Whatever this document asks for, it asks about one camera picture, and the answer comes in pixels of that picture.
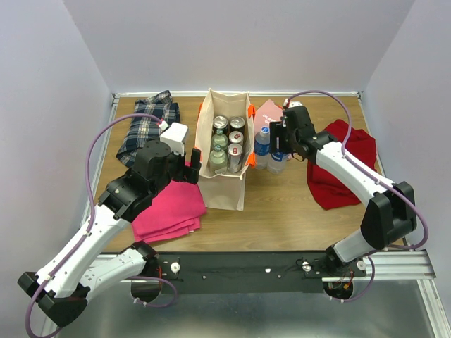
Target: wooden tabletop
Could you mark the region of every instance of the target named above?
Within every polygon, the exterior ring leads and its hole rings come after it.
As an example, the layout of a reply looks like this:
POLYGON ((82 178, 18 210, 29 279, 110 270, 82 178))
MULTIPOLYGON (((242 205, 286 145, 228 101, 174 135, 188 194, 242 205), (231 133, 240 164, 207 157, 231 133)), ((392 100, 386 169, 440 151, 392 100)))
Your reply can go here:
MULTIPOLYGON (((252 97, 256 108, 267 99, 282 104, 283 97, 252 97)), ((362 110, 356 97, 341 98, 352 114, 353 127, 365 129, 362 110)), ((124 97, 116 117, 133 113, 137 98, 124 97)), ((186 149, 194 146, 197 114, 203 97, 176 97, 180 117, 188 125, 190 137, 186 149)), ((346 120, 341 107, 328 97, 304 96, 300 99, 310 113, 316 131, 338 118, 346 120)), ((99 179, 96 199, 107 183, 121 176, 126 167, 116 159, 130 121, 117 124, 111 131, 106 157, 99 179)), ((247 251, 247 250, 320 250, 354 232, 362 221, 364 207, 346 206, 325 211, 309 191, 307 162, 288 161, 281 175, 267 170, 249 169, 246 174, 244 211, 207 209, 201 229, 187 236, 151 244, 157 251, 247 251)), ((135 241, 131 226, 114 238, 105 252, 121 251, 135 241)))

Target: white wall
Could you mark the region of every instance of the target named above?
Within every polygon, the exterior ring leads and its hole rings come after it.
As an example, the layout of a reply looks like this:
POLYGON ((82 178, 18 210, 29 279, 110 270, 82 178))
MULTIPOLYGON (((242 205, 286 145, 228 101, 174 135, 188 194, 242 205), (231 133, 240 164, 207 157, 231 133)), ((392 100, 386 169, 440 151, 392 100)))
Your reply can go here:
MULTIPOLYGON (((451 318, 451 2, 416 0, 363 95, 388 177, 415 188, 426 248, 451 318)), ((417 230, 409 239, 418 242, 417 230)))
POLYGON ((85 152, 106 122, 109 93, 61 0, 2 6, 1 337, 26 336, 30 298, 17 279, 47 263, 80 224, 85 152))
POLYGON ((363 89, 413 0, 64 0, 113 92, 363 89))

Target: canvas tote bag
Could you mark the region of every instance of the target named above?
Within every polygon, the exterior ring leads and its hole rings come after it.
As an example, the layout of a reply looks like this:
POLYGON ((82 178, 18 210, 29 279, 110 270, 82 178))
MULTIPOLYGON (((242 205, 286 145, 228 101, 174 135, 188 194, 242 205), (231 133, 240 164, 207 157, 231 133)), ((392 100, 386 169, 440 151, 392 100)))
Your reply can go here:
POLYGON ((245 174, 255 164, 254 156, 255 108, 249 100, 249 93, 225 95, 209 90, 199 109, 195 146, 202 152, 199 171, 199 189, 208 208, 239 210, 245 204, 245 174), (215 174, 208 166, 211 151, 213 119, 218 116, 228 119, 241 116, 246 121, 242 167, 238 173, 215 174))

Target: plaid shirt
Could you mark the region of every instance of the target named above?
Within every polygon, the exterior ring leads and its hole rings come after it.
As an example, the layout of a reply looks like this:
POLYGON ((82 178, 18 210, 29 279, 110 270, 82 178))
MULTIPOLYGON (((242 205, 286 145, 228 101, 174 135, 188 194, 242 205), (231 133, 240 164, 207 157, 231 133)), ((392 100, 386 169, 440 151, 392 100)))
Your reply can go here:
MULTIPOLYGON (((133 113, 152 114, 162 118, 169 125, 172 122, 180 122, 180 109, 178 104, 172 102, 172 96, 168 90, 147 99, 136 100, 133 113)), ((127 167, 132 167, 138 149, 144 147, 151 137, 158 137, 160 132, 156 122, 149 118, 133 118, 116 158, 127 167)))

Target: plastic bottle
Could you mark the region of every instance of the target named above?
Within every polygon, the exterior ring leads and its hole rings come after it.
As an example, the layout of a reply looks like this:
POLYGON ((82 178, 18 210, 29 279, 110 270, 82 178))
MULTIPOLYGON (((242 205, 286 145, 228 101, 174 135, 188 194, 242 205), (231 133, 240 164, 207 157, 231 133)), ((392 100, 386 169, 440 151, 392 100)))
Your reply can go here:
POLYGON ((274 153, 268 158, 268 171, 273 174, 280 174, 287 164, 288 154, 274 153))
POLYGON ((269 158, 269 128, 261 127, 261 130, 255 135, 254 144, 255 168, 264 169, 268 164, 269 158))
POLYGON ((228 138, 224 135, 224 131, 222 129, 217 129, 215 135, 211 138, 211 148, 214 149, 214 146, 219 144, 221 149, 227 151, 228 147, 228 138))
POLYGON ((215 174, 225 174, 227 172, 227 155, 221 150, 219 144, 214 146, 214 150, 209 157, 210 170, 215 174))

